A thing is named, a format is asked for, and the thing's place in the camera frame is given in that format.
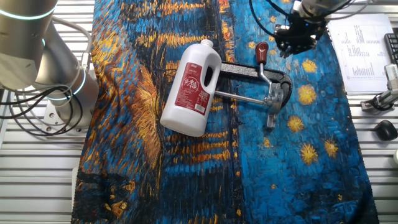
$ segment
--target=blue light ring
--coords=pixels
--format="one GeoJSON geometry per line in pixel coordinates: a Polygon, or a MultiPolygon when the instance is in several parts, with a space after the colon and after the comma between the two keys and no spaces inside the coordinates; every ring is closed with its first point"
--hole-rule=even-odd
{"type": "Polygon", "coordinates": [[[49,12],[46,12],[45,14],[38,15],[38,16],[20,16],[20,15],[15,15],[15,14],[3,11],[1,9],[0,9],[0,15],[4,15],[6,17],[10,17],[13,19],[31,21],[31,20],[41,19],[41,18],[44,18],[44,17],[50,15],[55,10],[55,7],[57,6],[57,4],[58,4],[58,2],[55,4],[54,8],[52,8],[49,12]]]}
{"type": "MultiPolygon", "coordinates": [[[[83,69],[83,81],[81,82],[81,85],[79,86],[79,88],[73,93],[74,95],[76,95],[83,88],[83,85],[85,85],[85,82],[86,82],[86,70],[83,69]]],[[[53,98],[47,97],[47,99],[58,101],[58,100],[67,100],[68,98],[64,97],[64,98],[53,99],[53,98]]]]}

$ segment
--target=black knob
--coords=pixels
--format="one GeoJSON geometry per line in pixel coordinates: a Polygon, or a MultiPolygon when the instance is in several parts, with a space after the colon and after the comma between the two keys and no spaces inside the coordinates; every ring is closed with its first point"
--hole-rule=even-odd
{"type": "Polygon", "coordinates": [[[374,131],[382,141],[391,141],[398,137],[396,127],[388,120],[381,121],[371,131],[374,131]]]}

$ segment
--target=paper sheet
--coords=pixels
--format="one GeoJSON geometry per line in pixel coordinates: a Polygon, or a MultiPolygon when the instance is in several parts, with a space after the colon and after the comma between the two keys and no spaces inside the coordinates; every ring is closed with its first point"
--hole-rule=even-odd
{"type": "Polygon", "coordinates": [[[328,24],[345,90],[349,95],[387,90],[384,66],[391,63],[384,34],[392,33],[385,14],[357,15],[328,24]]]}

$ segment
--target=bottle cap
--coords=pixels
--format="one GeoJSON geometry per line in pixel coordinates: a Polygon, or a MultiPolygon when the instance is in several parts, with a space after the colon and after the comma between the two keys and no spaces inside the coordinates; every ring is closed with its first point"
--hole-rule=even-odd
{"type": "Polygon", "coordinates": [[[202,40],[200,43],[201,43],[201,44],[207,44],[207,45],[209,45],[210,47],[213,47],[213,42],[212,42],[211,40],[208,40],[208,39],[204,39],[204,40],[202,40]]]}

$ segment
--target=white plastic bottle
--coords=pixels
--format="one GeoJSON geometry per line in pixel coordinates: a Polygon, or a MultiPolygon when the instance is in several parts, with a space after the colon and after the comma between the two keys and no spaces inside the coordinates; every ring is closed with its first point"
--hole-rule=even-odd
{"type": "Polygon", "coordinates": [[[221,58],[212,41],[189,46],[182,55],[160,123],[188,136],[204,135],[220,69],[221,58]],[[205,86],[208,67],[213,75],[205,86]]]}

